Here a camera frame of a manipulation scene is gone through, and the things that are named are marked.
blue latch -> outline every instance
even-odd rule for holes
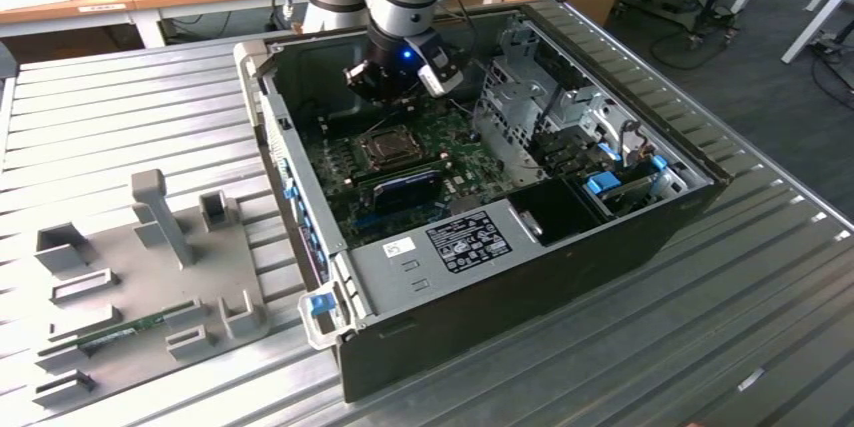
[[[296,197],[296,195],[299,194],[299,190],[296,190],[296,186],[292,185],[291,187],[288,187],[287,189],[284,189],[284,198],[286,199],[292,199],[294,197]]]
[[[316,317],[320,314],[326,314],[335,308],[335,296],[330,292],[328,294],[311,296],[311,315]]]
[[[587,188],[597,195],[621,185],[622,182],[614,175],[614,172],[601,172],[591,175],[587,179]]]
[[[667,159],[663,158],[661,155],[657,155],[655,157],[653,157],[653,165],[661,172],[667,168]]]
[[[614,149],[611,149],[611,146],[607,144],[607,142],[601,142],[598,145],[599,145],[599,148],[605,151],[605,153],[609,154],[609,157],[611,157],[611,160],[617,162],[623,160],[623,156],[619,155],[619,153],[615,152]]]

slotted metal surface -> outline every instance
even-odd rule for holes
[[[255,344],[60,417],[58,425],[104,419],[111,425],[259,426],[854,421],[848,221],[575,11],[554,1],[534,5],[735,175],[705,217],[650,264],[347,405],[331,354],[304,341],[292,251],[248,125],[230,116],[240,109],[231,99],[236,73],[222,67],[231,43],[28,66],[20,84],[7,87],[15,102],[4,97],[0,112],[7,145],[18,145],[3,160],[15,169],[0,180],[8,236],[0,240],[8,262],[0,266],[0,372],[12,373],[0,376],[0,411],[22,411],[22,379],[32,374],[24,349],[35,307],[24,271],[36,269],[15,260],[26,252],[16,226],[70,213],[88,215],[88,229],[127,221],[116,209],[126,205],[130,172],[159,166],[170,188],[176,185],[174,208],[214,186],[240,197],[276,328]],[[75,77],[86,82],[70,81]],[[111,117],[120,127],[110,127]],[[39,160],[28,163],[31,157]]]

robotic arm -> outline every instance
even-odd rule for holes
[[[364,19],[367,5],[370,42],[366,58],[344,71],[347,85],[366,100],[392,104],[419,83],[434,97],[441,97],[462,83],[461,65],[431,28],[439,0],[310,2],[308,30],[358,25]],[[326,20],[310,19],[312,16]]]

power supply label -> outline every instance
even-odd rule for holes
[[[513,252],[486,212],[427,230],[427,237],[455,274]]]

green circuit board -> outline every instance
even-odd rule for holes
[[[378,168],[366,148],[366,138],[383,132],[411,135],[421,158],[406,165]],[[354,135],[303,137],[332,214],[351,248],[450,217],[461,209],[470,210],[514,189],[502,162],[471,134],[469,114],[446,105],[434,105],[422,113]],[[374,212],[375,186],[437,171],[442,187],[435,199],[384,215]]]

